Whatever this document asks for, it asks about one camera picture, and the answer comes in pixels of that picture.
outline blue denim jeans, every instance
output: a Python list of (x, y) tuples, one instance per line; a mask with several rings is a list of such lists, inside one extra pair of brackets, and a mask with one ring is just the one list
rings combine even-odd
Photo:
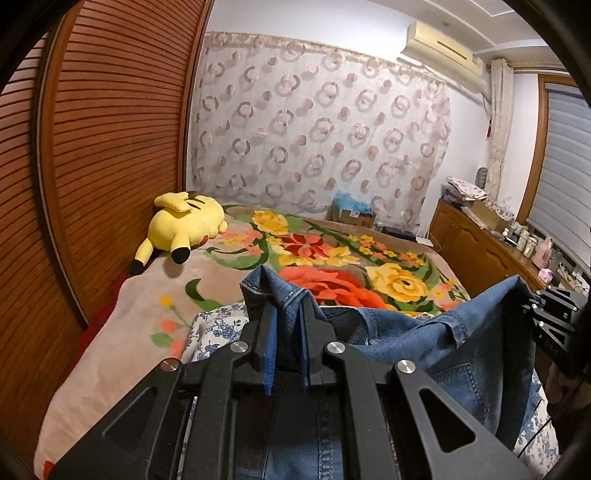
[[(261, 317), (270, 298), (279, 306), (276, 365), (297, 369), (298, 311), (311, 293), (264, 265), (241, 287), (250, 319)], [(388, 364), (414, 361), (512, 449), (539, 403), (531, 381), (535, 346), (521, 308), (531, 295), (515, 276), (428, 321), (388, 310), (319, 307), (312, 301), (316, 317), (347, 331), (349, 343), (368, 358)], [(238, 407), (236, 478), (341, 479), (341, 428), (336, 397), (276, 385), (271, 396), (246, 398)]]

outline blue and white floral fabric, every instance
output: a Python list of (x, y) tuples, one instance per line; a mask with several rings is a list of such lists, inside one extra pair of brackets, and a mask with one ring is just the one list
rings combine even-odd
[[(238, 340), (242, 328), (247, 322), (246, 305), (243, 301), (212, 310), (211, 312), (198, 314), (193, 323), (189, 339), (187, 340), (187, 346), (182, 357), (183, 362), (188, 363), (203, 360), (226, 343)], [(535, 372), (532, 382), (540, 383)], [(539, 393), (541, 397), (540, 404), (535, 409), (534, 415), (521, 432), (515, 444), (514, 452), (516, 455), (521, 453), (525, 445), (549, 418), (546, 410), (548, 400), (546, 399), (544, 389), (540, 388)], [(193, 403), (187, 432), (190, 431), (195, 405), (196, 400)], [(186, 436), (183, 443), (177, 480), (181, 480), (182, 477), (188, 439), (188, 436)], [(529, 467), (533, 480), (538, 480), (552, 468), (558, 460), (558, 456), (556, 433), (552, 425), (548, 424), (527, 446), (521, 455), (521, 459)]]

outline window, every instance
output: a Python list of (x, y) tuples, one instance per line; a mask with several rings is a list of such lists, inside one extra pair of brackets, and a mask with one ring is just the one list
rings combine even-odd
[(591, 263), (591, 108), (580, 91), (546, 83), (544, 159), (527, 222), (550, 235), (587, 274)]

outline white wall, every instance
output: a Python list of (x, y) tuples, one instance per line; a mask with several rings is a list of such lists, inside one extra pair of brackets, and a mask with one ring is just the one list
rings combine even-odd
[[(300, 38), (396, 61), (413, 21), (366, 0), (216, 0), (207, 29)], [(478, 168), (486, 166), (488, 118), (481, 95), (449, 92), (450, 144), (427, 192), (421, 229), (431, 222), (446, 175), (474, 181)]]
[(513, 126), (505, 154), (498, 198), (500, 201), (512, 197), (508, 204), (517, 214), (530, 177), (538, 132), (538, 76), (516, 74), (514, 92)]

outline silver screw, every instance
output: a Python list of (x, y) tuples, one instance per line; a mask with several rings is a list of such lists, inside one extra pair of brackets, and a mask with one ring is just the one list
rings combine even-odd
[(180, 362), (175, 358), (166, 358), (160, 362), (160, 368), (165, 372), (174, 372), (180, 366)]
[(345, 351), (346, 347), (343, 342), (330, 342), (328, 345), (326, 345), (326, 349), (330, 353), (340, 355)]
[(410, 360), (400, 360), (396, 364), (396, 368), (398, 368), (403, 374), (412, 374), (417, 369), (417, 366)]
[(248, 343), (242, 340), (237, 340), (230, 344), (230, 350), (234, 353), (244, 353), (248, 350)]

